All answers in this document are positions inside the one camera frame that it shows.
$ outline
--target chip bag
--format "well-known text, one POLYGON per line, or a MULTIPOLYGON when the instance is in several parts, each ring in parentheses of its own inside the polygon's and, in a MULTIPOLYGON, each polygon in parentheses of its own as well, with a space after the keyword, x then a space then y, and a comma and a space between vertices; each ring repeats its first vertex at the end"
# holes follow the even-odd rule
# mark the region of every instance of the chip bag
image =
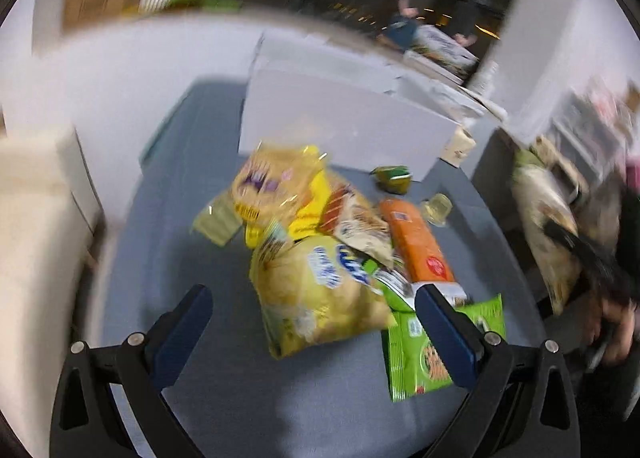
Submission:
MULTIPOLYGON (((506 336, 502 299, 456 307, 481 332, 506 336)), ((396 326, 388 330, 387 371, 391 400, 398 402, 452 384, 449 372, 424 332, 415 312, 394 312, 396 326)))
POLYGON ((329 236, 294 245, 273 222, 254 251, 250 278, 277 359, 395 324, 377 282, 347 246, 329 236))
POLYGON ((312 201, 311 183, 323 169, 315 150, 260 146, 231 185, 236 212, 258 228, 272 220, 288 227, 298 210, 312 201))
POLYGON ((318 230, 364 252, 388 268, 394 265, 389 226, 351 185, 338 187, 328 199, 318 230))

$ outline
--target yellow snack bag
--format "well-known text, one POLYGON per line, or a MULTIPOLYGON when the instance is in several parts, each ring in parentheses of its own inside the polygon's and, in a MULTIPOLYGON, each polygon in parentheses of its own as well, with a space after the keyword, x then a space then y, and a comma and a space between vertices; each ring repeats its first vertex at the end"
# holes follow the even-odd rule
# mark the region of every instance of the yellow snack bag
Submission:
POLYGON ((395 325, 376 280, 330 236, 310 236, 294 245, 287 231, 272 223, 254 251, 250 277, 277 359, 395 325))
POLYGON ((248 248, 257 247, 263 232, 264 229, 256 226, 255 224, 247 223, 246 227, 244 228, 244 244, 248 248))
POLYGON ((320 171, 309 184, 311 201, 301 207, 289 226, 289 235, 294 240, 301 240, 317 234, 316 229, 322 217, 324 206, 331 196, 331 188, 324 170, 320 171))
POLYGON ((272 220, 288 226, 311 202, 310 184, 322 169, 324 162, 311 150, 260 146, 231 185, 236 212, 257 227, 272 220))

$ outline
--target orange package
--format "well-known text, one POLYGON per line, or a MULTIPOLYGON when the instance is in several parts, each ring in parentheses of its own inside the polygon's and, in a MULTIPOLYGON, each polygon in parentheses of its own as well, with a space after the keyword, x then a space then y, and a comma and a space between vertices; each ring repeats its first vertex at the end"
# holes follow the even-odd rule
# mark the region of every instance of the orange package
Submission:
POLYGON ((415 205, 404 200, 382 200, 380 212, 413 282, 455 281, 436 238, 415 205))

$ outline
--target snack bag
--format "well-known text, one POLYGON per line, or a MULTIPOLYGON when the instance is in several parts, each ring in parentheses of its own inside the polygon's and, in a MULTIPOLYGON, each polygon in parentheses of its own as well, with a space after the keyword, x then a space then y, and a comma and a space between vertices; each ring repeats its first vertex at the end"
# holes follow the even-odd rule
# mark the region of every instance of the snack bag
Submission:
MULTIPOLYGON (((502 299, 456 307, 466 314, 481 332, 493 331, 506 336, 502 299)), ((397 325, 388 330, 389 391, 398 402, 452 384, 446 367, 415 313, 394 312, 397 325)))
POLYGON ((241 226, 242 218, 234 209, 229 190, 216 196, 193 220, 193 229, 219 247, 224 247, 241 226))
POLYGON ((394 324, 377 282, 347 246, 329 236, 294 245, 273 222, 254 251, 250 278, 277 359, 394 324))
POLYGON ((542 231, 546 220, 553 219, 573 234, 578 229, 558 183, 550 171, 537 165, 516 167, 513 172, 513 197, 518 205, 525 239, 545 281, 555 315, 564 310, 582 266, 571 253, 542 231))
POLYGON ((455 281, 438 242, 425 225, 416 206, 404 200, 380 202, 396 250, 406 264, 410 281, 455 281))
POLYGON ((364 252, 388 268, 393 267, 389 226, 368 203, 360 200, 359 194, 348 184, 331 194, 318 230, 364 252))
POLYGON ((302 206, 289 226, 289 235, 294 240, 301 240, 318 234, 317 229, 322 218, 322 211, 331 196, 331 188, 324 170, 316 174, 309 184, 311 200, 302 206))
POLYGON ((322 169, 324 162, 312 150, 260 146, 231 186, 236 212, 258 228, 272 220, 288 227, 312 201, 310 186, 322 169))

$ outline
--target gray table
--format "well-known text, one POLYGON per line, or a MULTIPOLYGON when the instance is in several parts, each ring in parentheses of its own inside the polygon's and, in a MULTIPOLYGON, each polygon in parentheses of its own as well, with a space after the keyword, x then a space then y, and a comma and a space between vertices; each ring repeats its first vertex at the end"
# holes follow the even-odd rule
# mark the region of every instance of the gray table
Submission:
MULTIPOLYGON (((205 456, 406 458, 437 437, 465 391, 451 386, 393 404, 379 332, 275 361, 242 236, 218 248, 190 233, 194 216, 242 165, 245 90, 226 82, 194 86, 154 146, 120 237, 102 342, 147 330, 191 285, 205 284, 213 292, 213 318, 180 379, 165 391, 205 456)), ((379 194, 368 175, 339 171, 369 197, 379 194)), ((508 341, 538 345, 544 330, 536 305, 473 186, 462 171, 438 162, 408 197, 436 192, 454 205, 449 225, 434 234, 457 280, 476 301, 501 293, 508 341)), ((118 402, 125 407, 121 396, 118 402)), ((139 453, 153 456, 124 411, 139 453)))

